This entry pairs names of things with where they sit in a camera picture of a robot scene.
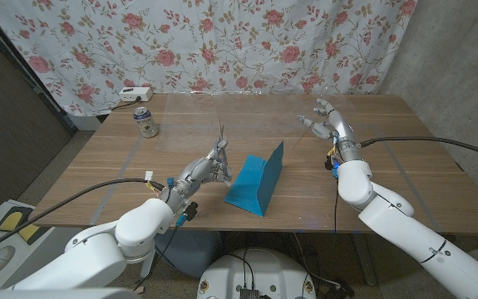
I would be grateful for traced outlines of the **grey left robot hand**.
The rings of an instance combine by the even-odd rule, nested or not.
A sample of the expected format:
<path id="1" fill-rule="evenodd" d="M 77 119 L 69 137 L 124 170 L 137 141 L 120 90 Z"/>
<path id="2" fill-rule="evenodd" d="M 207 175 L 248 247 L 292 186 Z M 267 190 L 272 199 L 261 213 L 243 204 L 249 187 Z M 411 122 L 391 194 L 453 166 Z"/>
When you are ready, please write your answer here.
<path id="1" fill-rule="evenodd" d="M 205 157 L 193 160 L 170 187 L 161 191 L 160 200 L 165 202 L 173 213 L 178 213 L 202 184 L 220 182 L 228 187 L 232 185 L 233 174 L 225 153 L 227 144 L 226 139 L 219 138 Z"/>

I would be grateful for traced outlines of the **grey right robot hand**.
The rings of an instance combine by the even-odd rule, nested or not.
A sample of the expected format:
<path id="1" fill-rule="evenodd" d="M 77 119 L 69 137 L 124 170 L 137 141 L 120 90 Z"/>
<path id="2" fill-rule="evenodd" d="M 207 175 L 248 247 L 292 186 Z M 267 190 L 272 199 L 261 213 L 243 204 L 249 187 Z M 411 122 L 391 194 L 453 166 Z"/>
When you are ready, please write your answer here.
<path id="1" fill-rule="evenodd" d="M 313 110 L 324 116 L 324 122 L 314 122 L 303 115 L 298 121 L 309 128 L 320 140 L 332 140 L 335 149 L 343 162 L 362 160 L 362 153 L 357 145 L 357 139 L 352 127 L 346 122 L 342 114 L 328 101 L 317 98 L 319 107 Z"/>

